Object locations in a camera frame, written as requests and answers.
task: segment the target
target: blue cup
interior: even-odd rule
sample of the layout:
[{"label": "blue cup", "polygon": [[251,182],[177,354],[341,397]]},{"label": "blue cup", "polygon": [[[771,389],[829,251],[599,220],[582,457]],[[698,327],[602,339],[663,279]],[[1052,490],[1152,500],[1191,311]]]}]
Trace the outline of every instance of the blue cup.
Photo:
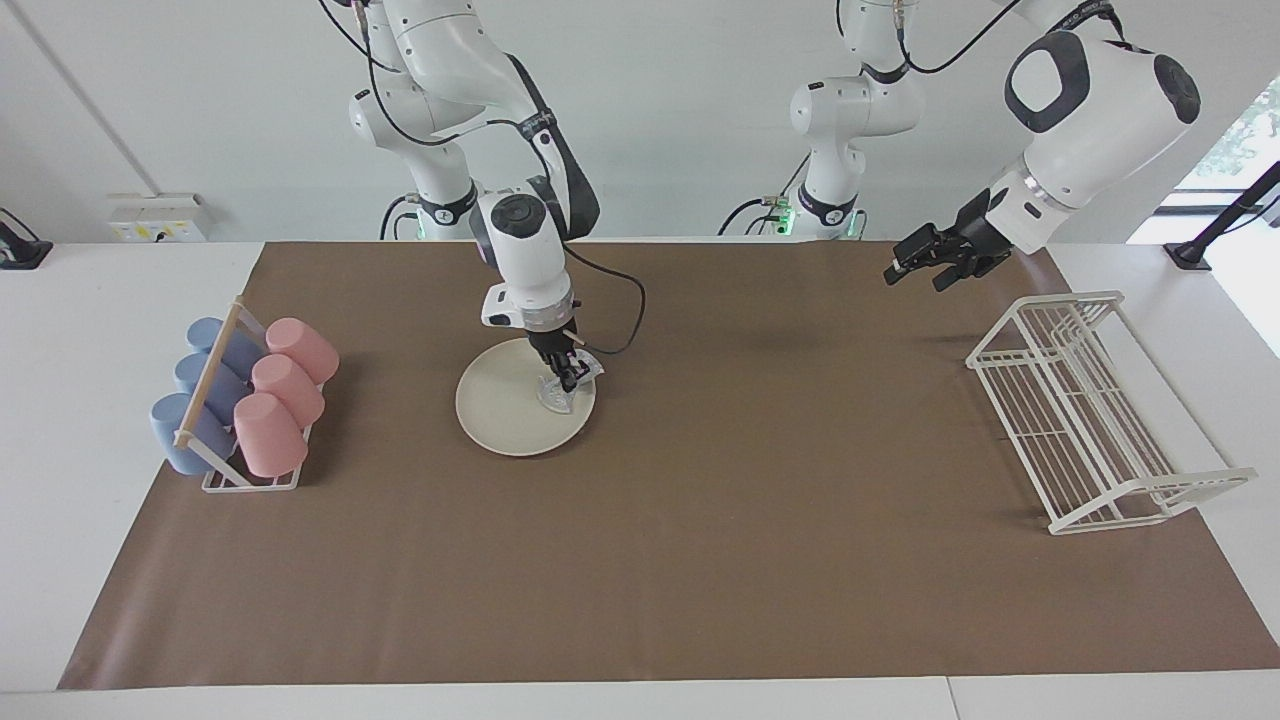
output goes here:
[{"label": "blue cup", "polygon": [[[173,380],[178,389],[187,395],[196,395],[196,386],[200,384],[200,374],[209,364],[207,352],[188,355],[178,363],[173,370]],[[248,387],[236,377],[230,368],[219,363],[214,369],[214,382],[209,386],[209,395],[205,397],[205,407],[212,411],[214,418],[224,427],[230,427],[236,421],[236,404],[250,396]]]},{"label": "blue cup", "polygon": [[[187,345],[195,352],[211,352],[220,332],[223,322],[216,318],[196,320],[187,328]],[[232,341],[227,345],[227,352],[223,354],[223,365],[230,368],[239,379],[250,382],[253,377],[253,365],[262,357],[266,357],[266,350],[236,328]]]},{"label": "blue cup", "polygon": [[[204,475],[214,469],[204,457],[196,455],[193,450],[178,450],[173,446],[174,434],[182,427],[182,416],[187,413],[188,405],[191,396],[187,393],[170,395],[156,402],[151,406],[151,429],[155,430],[156,439],[164,447],[174,470],[188,477]],[[236,450],[236,441],[207,407],[196,423],[196,437],[223,460],[230,457]]]}]

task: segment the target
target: dish rack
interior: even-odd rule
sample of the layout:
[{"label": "dish rack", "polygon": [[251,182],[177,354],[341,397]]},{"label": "dish rack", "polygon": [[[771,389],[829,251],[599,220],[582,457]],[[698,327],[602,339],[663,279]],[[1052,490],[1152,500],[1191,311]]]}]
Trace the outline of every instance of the dish rack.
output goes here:
[{"label": "dish rack", "polygon": [[[191,450],[200,457],[209,462],[214,470],[205,474],[201,488],[210,495],[221,493],[250,493],[250,492],[282,492],[291,491],[298,487],[298,478],[302,477],[302,466],[300,465],[297,470],[289,473],[288,475],[280,475],[279,478],[257,478],[250,474],[247,470],[241,471],[232,465],[232,460],[239,451],[239,443],[237,442],[232,450],[232,459],[223,460],[216,452],[210,450],[198,437],[196,437],[196,423],[200,420],[200,414],[204,411],[205,400],[209,397],[209,391],[214,383],[214,370],[218,364],[223,361],[223,356],[227,354],[227,347],[230,345],[232,336],[237,329],[243,331],[248,334],[253,342],[259,343],[262,348],[266,348],[266,328],[262,323],[253,316],[252,313],[244,307],[243,296],[237,297],[232,302],[230,311],[223,320],[223,329],[218,333],[218,338],[214,341],[212,350],[209,351],[210,360],[205,365],[205,370],[200,375],[200,382],[196,384],[196,391],[192,393],[191,404],[187,406],[187,414],[183,415],[182,427],[174,433],[174,447],[178,450]],[[324,386],[320,386],[320,392],[324,392]],[[308,445],[311,443],[311,428],[308,425],[302,429],[302,439]],[[236,428],[228,428],[228,430],[234,436]]]},{"label": "dish rack", "polygon": [[965,363],[996,406],[1055,536],[1155,525],[1257,478],[1253,469],[1176,471],[1097,333],[1117,319],[1142,347],[1123,302],[1119,292],[1019,300]]}]

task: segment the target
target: white table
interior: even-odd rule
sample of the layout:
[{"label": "white table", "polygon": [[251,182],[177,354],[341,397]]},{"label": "white table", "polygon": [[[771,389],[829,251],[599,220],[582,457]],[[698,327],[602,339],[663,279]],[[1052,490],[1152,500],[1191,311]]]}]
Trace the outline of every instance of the white table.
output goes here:
[{"label": "white table", "polygon": [[[260,251],[61,246],[37,273],[0,275],[0,688],[28,693],[0,696],[0,717],[1276,717],[1280,673],[50,694],[160,464],[145,418],[170,392],[183,332],[225,310]],[[1280,359],[1211,275],[1158,249],[1052,252],[1074,290],[1128,295],[1193,411],[1262,474],[1204,516],[1276,635]]]}]

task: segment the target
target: cup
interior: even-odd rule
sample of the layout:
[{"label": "cup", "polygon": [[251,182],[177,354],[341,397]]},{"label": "cup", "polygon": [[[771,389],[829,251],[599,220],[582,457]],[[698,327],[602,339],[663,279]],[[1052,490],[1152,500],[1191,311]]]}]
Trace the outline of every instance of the cup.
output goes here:
[{"label": "cup", "polygon": [[253,389],[278,397],[298,428],[310,427],[324,414],[324,396],[311,375],[284,355],[268,355],[253,365]]},{"label": "cup", "polygon": [[[151,406],[151,429],[156,433],[156,439],[164,447],[165,456],[173,469],[183,475],[204,475],[214,468],[204,457],[196,455],[195,450],[178,450],[173,446],[174,434],[182,427],[182,418],[191,405],[191,396],[187,393],[170,395]],[[227,460],[236,450],[236,441],[230,433],[219,423],[218,418],[205,407],[196,423],[195,434],[201,442],[209,446],[215,455]]]},{"label": "cup", "polygon": [[276,320],[266,329],[266,346],[285,355],[311,375],[312,384],[323,386],[338,373],[338,351],[311,325],[297,318]]},{"label": "cup", "polygon": [[[173,370],[173,379],[178,389],[187,395],[196,395],[196,386],[200,384],[200,375],[209,364],[207,352],[188,355],[178,363]],[[214,382],[209,386],[209,395],[205,396],[205,407],[209,407],[223,427],[230,427],[236,420],[236,404],[248,397],[250,391],[244,383],[236,377],[230,368],[219,363],[214,369]]]},{"label": "cup", "polygon": [[248,471],[262,479],[287,475],[307,459],[307,442],[293,415],[279,397],[266,392],[255,392],[236,405],[236,437]]},{"label": "cup", "polygon": [[[218,318],[196,320],[187,328],[187,345],[196,352],[212,352],[218,333],[223,332],[223,322]],[[266,356],[266,351],[253,342],[243,331],[236,328],[232,341],[223,354],[223,365],[236,373],[236,377],[248,382],[253,374],[253,364]]]}]

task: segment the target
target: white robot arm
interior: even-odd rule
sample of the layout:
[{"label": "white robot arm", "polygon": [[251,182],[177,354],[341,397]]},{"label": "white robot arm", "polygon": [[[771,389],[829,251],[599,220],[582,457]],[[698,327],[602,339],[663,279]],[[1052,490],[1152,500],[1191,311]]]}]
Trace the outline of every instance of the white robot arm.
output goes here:
[{"label": "white robot arm", "polygon": [[854,141],[919,124],[924,94],[906,72],[895,40],[895,23],[910,26],[916,3],[906,0],[895,8],[891,0],[861,0],[837,6],[845,45],[861,61],[861,72],[813,82],[791,99],[791,124],[812,149],[808,174],[788,197],[795,209],[792,234],[826,240],[846,234],[867,172],[867,158]]},{"label": "white robot arm", "polygon": [[[563,393],[572,393],[591,368],[575,351],[576,302],[562,242],[588,234],[600,209],[554,113],[520,60],[485,35],[471,3],[335,1],[355,8],[370,64],[398,70],[375,83],[379,95],[364,91],[351,101],[356,131],[408,164],[433,237],[476,238],[504,281],[489,291],[481,320],[525,331]],[[472,181],[461,147],[448,142],[456,136],[435,133],[485,108],[518,128],[545,176],[497,193]]]},{"label": "white robot arm", "polygon": [[941,292],[986,275],[1015,249],[1041,250],[1068,218],[1160,156],[1199,117],[1196,81],[1176,60],[1075,32],[1093,17],[1119,31],[1110,1],[1024,0],[1015,12],[1046,31],[1005,82],[1006,105],[1036,137],[952,227],[924,225],[895,247],[890,284],[945,265],[933,281]]}]

